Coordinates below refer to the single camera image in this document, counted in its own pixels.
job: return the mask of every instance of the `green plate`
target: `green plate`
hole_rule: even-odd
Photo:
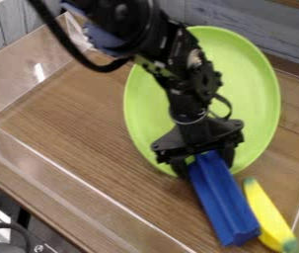
[[[272,67],[254,44],[238,34],[213,27],[192,27],[215,69],[223,73],[219,93],[234,105],[232,119],[246,123],[244,138],[236,149],[232,173],[246,169],[266,149],[279,120],[280,96]],[[169,165],[156,164],[151,143],[172,128],[164,92],[140,66],[128,78],[124,113],[135,146],[161,172],[175,176]],[[224,115],[227,108],[213,101],[211,111]]]

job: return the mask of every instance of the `blue foam block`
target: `blue foam block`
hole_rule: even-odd
[[[223,246],[242,246],[259,236],[259,224],[216,151],[197,155],[189,165],[189,179]]]

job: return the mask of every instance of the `robotic arm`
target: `robotic arm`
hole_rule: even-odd
[[[36,5],[40,0],[29,1]],[[244,141],[244,124],[229,120],[231,113],[219,118],[209,111],[213,99],[229,109],[231,104],[217,94],[221,73],[185,27],[169,20],[155,0],[60,2],[87,18],[84,31],[96,48],[119,61],[132,58],[164,90],[175,127],[151,145],[156,162],[169,164],[187,177],[185,158],[215,149],[231,167],[235,147]]]

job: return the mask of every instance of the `black cable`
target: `black cable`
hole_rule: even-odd
[[[24,236],[24,239],[25,239],[25,242],[26,242],[26,252],[29,253],[30,252],[30,238],[29,238],[29,235],[28,235],[28,232],[25,231],[25,229],[16,225],[16,224],[9,224],[9,223],[0,223],[0,229],[1,228],[9,228],[9,229],[13,229],[16,230],[17,232],[20,232],[20,234]]]
[[[62,28],[60,27],[52,13],[49,11],[48,6],[41,0],[28,0],[30,5],[33,6],[36,12],[40,15],[40,18],[46,23],[49,27],[49,31],[56,37],[58,43],[65,48],[71,56],[91,70],[96,72],[108,73],[119,69],[129,60],[128,58],[116,59],[107,65],[96,65],[80,52],[76,45],[72,43],[71,39],[68,38]]]

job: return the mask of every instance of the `wooden table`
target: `wooden table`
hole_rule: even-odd
[[[108,61],[96,52],[91,57]],[[45,29],[0,52],[0,89],[33,87],[38,61],[45,77],[68,61]],[[0,189],[84,252],[268,252],[258,241],[220,247],[189,184],[159,173],[137,153],[123,117],[129,70],[127,65],[105,75],[69,62],[0,112]],[[283,70],[276,75],[280,125],[236,180],[256,177],[292,223],[299,207],[299,78]]]

